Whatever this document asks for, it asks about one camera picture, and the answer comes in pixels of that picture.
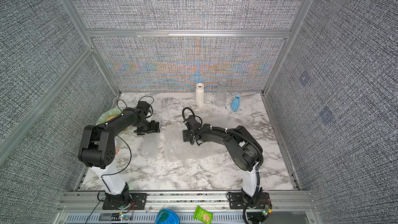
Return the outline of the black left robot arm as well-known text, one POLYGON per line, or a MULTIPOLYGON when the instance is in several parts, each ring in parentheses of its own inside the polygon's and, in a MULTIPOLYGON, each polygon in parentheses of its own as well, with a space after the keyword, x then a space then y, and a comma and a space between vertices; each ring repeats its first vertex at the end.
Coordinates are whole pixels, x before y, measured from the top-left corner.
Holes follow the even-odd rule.
POLYGON ((129 126, 136 127, 137 135, 160 132, 160 123, 149 121, 148 109, 127 107, 110 121, 84 128, 78 159, 97 175, 105 185, 103 209, 125 210, 133 205, 127 182, 121 178, 114 159, 119 133, 129 126))

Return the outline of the clear glass vase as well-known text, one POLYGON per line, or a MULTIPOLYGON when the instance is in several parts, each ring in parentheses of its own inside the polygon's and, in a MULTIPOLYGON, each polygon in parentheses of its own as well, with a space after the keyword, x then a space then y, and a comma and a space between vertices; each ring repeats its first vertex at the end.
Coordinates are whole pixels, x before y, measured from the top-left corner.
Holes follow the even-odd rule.
POLYGON ((225 106, 228 94, 228 82, 226 80, 220 80, 217 86, 215 105, 218 107, 225 106))

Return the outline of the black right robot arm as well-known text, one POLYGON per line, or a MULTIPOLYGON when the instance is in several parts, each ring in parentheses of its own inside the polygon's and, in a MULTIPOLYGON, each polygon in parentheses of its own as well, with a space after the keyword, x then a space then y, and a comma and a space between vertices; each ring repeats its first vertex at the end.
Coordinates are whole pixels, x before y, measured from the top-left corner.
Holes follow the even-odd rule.
POLYGON ((185 107, 182 110, 183 141, 201 146, 205 143, 216 143, 226 148, 234 164, 243 172, 243 202, 245 207, 255 208, 260 201, 259 169, 264 162, 263 149, 254 137, 241 125, 236 128, 221 128, 203 123, 201 117, 185 107))

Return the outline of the green scalloped glass plate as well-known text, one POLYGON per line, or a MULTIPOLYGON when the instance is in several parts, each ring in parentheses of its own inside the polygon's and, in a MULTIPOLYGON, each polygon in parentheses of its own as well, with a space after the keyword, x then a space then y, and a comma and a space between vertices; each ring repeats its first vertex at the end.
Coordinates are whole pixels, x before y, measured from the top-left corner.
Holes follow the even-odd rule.
POLYGON ((110 110, 106 111, 105 113, 103 113, 99 117, 99 119, 96 121, 95 125, 99 125, 99 124, 103 124, 103 123, 109 122, 112 119, 114 119, 117 116, 119 116, 121 113, 122 113, 122 111, 119 108, 110 109, 110 110))

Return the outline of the white ribbed ceramic vase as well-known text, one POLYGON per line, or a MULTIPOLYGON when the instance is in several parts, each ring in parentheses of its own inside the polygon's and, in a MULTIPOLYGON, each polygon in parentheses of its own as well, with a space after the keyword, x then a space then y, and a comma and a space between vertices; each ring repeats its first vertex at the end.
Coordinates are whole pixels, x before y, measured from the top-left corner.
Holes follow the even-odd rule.
POLYGON ((198 83, 196 85, 196 104, 197 107, 201 108, 204 105, 204 84, 198 83))

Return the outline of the aluminium front rail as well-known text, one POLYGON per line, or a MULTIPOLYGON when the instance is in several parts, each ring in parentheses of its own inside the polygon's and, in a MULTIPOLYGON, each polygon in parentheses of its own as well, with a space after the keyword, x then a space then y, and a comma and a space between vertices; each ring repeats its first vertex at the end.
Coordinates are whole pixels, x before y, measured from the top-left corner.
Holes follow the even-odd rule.
MULTIPOLYGON (((132 191, 146 193, 143 210, 102 210, 104 196, 100 191, 76 191, 64 194, 54 224, 154 224, 161 209, 170 209, 179 217, 181 224, 199 224, 193 219, 197 206, 213 213, 214 224, 242 224, 243 209, 230 209, 228 192, 239 190, 204 191, 132 191)), ((311 193, 296 190, 271 190, 268 192, 272 211, 266 224, 321 224, 320 211, 311 193)), ((265 209, 248 209, 249 223, 259 223, 265 209)))

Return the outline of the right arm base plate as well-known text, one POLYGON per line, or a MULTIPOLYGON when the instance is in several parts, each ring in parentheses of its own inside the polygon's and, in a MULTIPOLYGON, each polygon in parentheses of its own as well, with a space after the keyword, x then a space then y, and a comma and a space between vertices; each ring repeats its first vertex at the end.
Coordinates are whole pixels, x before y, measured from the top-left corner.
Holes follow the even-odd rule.
MULTIPOLYGON (((230 209, 244 209, 250 200, 243 191, 239 192, 228 192, 227 200, 229 201, 230 209)), ((254 201, 249 205, 248 209, 270 209, 272 203, 267 192, 261 192, 255 197, 254 201)))

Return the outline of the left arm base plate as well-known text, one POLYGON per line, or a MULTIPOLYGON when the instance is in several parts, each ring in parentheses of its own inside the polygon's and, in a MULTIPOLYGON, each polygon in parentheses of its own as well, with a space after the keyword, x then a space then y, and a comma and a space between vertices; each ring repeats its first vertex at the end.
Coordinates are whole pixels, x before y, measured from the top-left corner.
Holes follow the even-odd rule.
POLYGON ((146 200, 146 193, 130 193, 130 197, 127 197, 127 194, 110 195, 108 193, 105 193, 102 210, 143 210, 145 208, 146 200))

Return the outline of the green snack packet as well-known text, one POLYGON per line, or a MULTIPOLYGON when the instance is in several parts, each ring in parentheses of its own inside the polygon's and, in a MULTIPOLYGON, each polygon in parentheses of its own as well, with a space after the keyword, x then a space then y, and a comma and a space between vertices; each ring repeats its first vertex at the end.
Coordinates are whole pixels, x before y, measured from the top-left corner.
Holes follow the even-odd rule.
POLYGON ((199 220, 204 224, 211 224, 212 218, 213 218, 213 213, 210 213, 202 209, 200 206, 197 206, 193 219, 199 220))

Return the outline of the blue plastic container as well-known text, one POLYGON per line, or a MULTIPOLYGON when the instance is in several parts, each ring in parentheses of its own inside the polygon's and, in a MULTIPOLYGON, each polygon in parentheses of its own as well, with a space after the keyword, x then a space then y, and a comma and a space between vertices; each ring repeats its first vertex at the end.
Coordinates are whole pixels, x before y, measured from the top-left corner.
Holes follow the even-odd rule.
POLYGON ((170 209, 161 209, 156 216, 155 224, 180 224, 180 220, 170 209))

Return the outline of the blue ribbed glass vase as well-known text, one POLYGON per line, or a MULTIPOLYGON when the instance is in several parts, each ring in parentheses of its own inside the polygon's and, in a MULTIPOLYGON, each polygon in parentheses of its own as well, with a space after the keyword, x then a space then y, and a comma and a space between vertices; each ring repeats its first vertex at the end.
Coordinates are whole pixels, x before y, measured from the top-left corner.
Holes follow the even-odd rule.
POLYGON ((241 100, 240 95, 236 95, 234 97, 234 99, 233 99, 233 101, 231 103, 231 106, 230 106, 232 111, 238 111, 238 109, 240 107, 240 100, 241 100))

